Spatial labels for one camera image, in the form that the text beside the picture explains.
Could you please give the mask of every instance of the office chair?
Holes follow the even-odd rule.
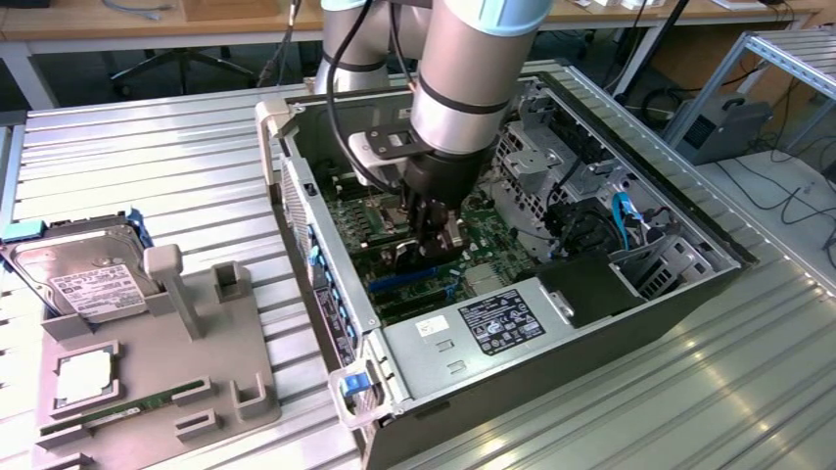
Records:
[[[158,54],[155,50],[147,49],[146,60],[140,62],[128,70],[123,70],[114,73],[110,77],[110,82],[114,87],[114,92],[122,96],[131,96],[131,87],[124,83],[126,80],[140,75],[146,71],[168,64],[170,62],[178,62],[179,76],[180,76],[180,94],[188,94],[188,81],[187,73],[190,71],[190,63],[199,62],[223,71],[230,71],[247,79],[247,87],[252,88],[256,85],[256,74],[242,66],[238,66],[232,62],[227,61],[231,57],[228,46],[222,46],[222,58],[216,59],[212,56],[202,54],[200,51],[207,49],[206,47],[178,47],[167,50],[162,54]]]

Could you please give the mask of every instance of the hard drive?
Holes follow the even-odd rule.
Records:
[[[79,313],[102,323],[144,312],[160,286],[143,269],[151,246],[142,216],[122,212],[80,221],[11,224],[0,256],[43,299],[48,316]]]

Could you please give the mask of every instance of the motherboard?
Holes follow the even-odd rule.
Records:
[[[410,240],[400,197],[355,185],[356,181],[344,178],[327,196],[327,204],[354,268],[386,324],[492,292],[516,282],[535,266],[516,230],[494,208],[494,200],[476,189],[462,207],[471,240],[462,257],[434,268],[395,275],[382,256],[387,248]]]

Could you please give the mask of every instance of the warning label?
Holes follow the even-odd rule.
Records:
[[[124,264],[54,277],[50,284],[84,317],[146,303],[140,287]]]
[[[459,312],[487,355],[502,353],[547,332],[516,289],[463,306]]]

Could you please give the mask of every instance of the hard drive label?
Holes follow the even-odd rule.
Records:
[[[516,289],[459,308],[483,353],[495,355],[547,333]]]
[[[50,279],[82,316],[110,313],[146,303],[143,292],[124,264]]]

